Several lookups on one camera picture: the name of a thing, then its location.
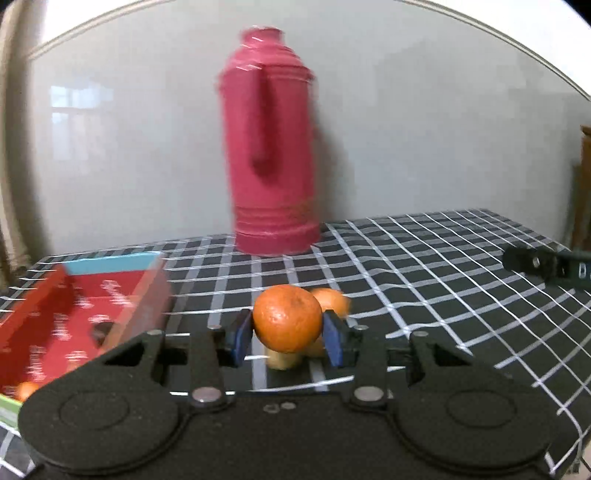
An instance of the wall molding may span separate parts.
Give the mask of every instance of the wall molding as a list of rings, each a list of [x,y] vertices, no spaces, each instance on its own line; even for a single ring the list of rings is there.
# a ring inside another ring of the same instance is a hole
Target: wall molding
[[[591,100],[591,95],[587,93],[578,83],[576,83],[573,79],[571,79],[568,75],[566,75],[562,70],[556,68],[552,65],[549,61],[547,61],[544,57],[541,57],[532,49],[526,47],[522,43],[518,42],[514,38],[505,35],[503,32],[497,30],[496,28],[491,27],[475,18],[472,18],[468,15],[465,15],[457,10],[453,10],[448,7],[444,7],[443,5],[439,5],[435,2],[431,2],[430,0],[395,0],[397,2],[402,2],[409,5],[415,5],[417,7],[425,8],[427,10],[432,10],[437,13],[441,13],[443,15],[447,15],[448,17],[455,18],[461,22],[467,23],[473,27],[476,27],[486,33],[497,37],[498,39],[508,43],[509,45],[521,50],[523,53],[529,55],[534,60],[541,63],[544,67],[548,68],[556,75],[558,75],[561,79],[563,79],[566,83],[568,83],[572,88],[577,90],[584,98],[587,100]]]
[[[62,43],[71,40],[72,38],[76,38],[78,35],[83,34],[84,32],[95,28],[101,24],[107,23],[115,18],[122,17],[124,15],[129,15],[131,13],[137,12],[139,10],[143,10],[145,8],[153,7],[154,5],[174,2],[175,0],[137,0],[131,4],[124,5],[122,7],[116,8],[111,10],[107,13],[104,13],[98,17],[92,18],[64,33],[58,35],[56,38],[51,39],[48,42],[45,42],[39,46],[33,48],[27,55],[26,60],[35,60],[42,56],[43,54],[47,53],[48,51],[52,50],[53,48],[61,45]],[[556,68],[553,64],[547,61],[544,57],[541,57],[536,52],[531,50],[530,48],[526,47],[522,43],[518,42],[512,37],[505,35],[503,32],[497,30],[496,28],[491,27],[475,18],[472,18],[468,15],[465,15],[457,10],[453,10],[448,7],[444,7],[439,5],[430,0],[394,0],[397,2],[402,2],[408,5],[414,5],[416,7],[425,8],[443,15],[447,15],[448,17],[452,17],[456,20],[469,24],[473,27],[476,27],[490,35],[497,37],[498,39],[508,43],[509,45],[521,50],[526,55],[529,55],[534,60],[541,63],[543,66],[554,72],[558,75],[561,79],[563,79],[566,83],[568,83],[572,88],[577,90],[584,98],[587,100],[591,100],[591,95],[587,93],[580,85],[578,85],[573,79],[571,79],[568,75],[562,72],[560,69]]]
[[[154,5],[159,4],[167,4],[170,2],[174,2],[175,0],[136,0],[135,2],[123,5],[122,7],[117,7],[109,12],[106,12],[98,17],[91,18],[90,20],[81,23],[80,25],[75,26],[74,28],[69,29],[68,31],[58,35],[51,40],[42,43],[35,48],[32,48],[31,51],[26,55],[26,60],[35,60],[42,55],[46,54],[48,51],[54,49],[55,47],[61,45],[68,40],[72,40],[76,38],[78,35],[83,34],[84,32],[91,30],[92,28],[98,27],[104,23],[110,22],[119,17],[123,17],[124,15],[129,15],[139,10],[143,10],[146,8],[153,7]]]

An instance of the red thermos flask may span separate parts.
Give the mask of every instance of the red thermos flask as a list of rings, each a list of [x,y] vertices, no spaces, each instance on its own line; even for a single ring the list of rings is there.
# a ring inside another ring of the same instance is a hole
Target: red thermos flask
[[[220,76],[236,247],[263,256],[308,250],[314,211],[312,72],[282,41],[254,27]]]

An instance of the white wall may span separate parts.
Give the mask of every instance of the white wall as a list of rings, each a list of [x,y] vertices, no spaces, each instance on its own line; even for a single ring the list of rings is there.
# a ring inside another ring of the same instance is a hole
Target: white wall
[[[488,25],[538,54],[585,92],[591,92],[591,63],[581,61],[591,44],[591,27],[563,0],[398,1],[439,4]],[[45,0],[45,3],[40,44],[107,12],[147,1]]]
[[[523,52],[392,0],[176,0],[15,68],[12,176],[38,252],[231,230],[215,84],[252,24],[317,75],[326,219],[488,207],[562,237],[591,111]]]

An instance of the blue gripper pad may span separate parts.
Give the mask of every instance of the blue gripper pad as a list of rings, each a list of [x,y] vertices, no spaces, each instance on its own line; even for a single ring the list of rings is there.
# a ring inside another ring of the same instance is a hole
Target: blue gripper pad
[[[343,347],[338,328],[341,324],[341,319],[332,310],[328,310],[322,314],[322,338],[333,367],[343,366]]]
[[[232,348],[232,356],[236,366],[242,365],[246,350],[252,341],[252,312],[244,318],[236,330],[236,338]]]

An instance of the green box edge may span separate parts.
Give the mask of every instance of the green box edge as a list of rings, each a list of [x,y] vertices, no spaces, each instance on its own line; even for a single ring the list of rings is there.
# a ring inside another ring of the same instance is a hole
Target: green box edge
[[[5,395],[0,395],[0,421],[12,427],[17,428],[18,411],[22,403],[13,400]]]

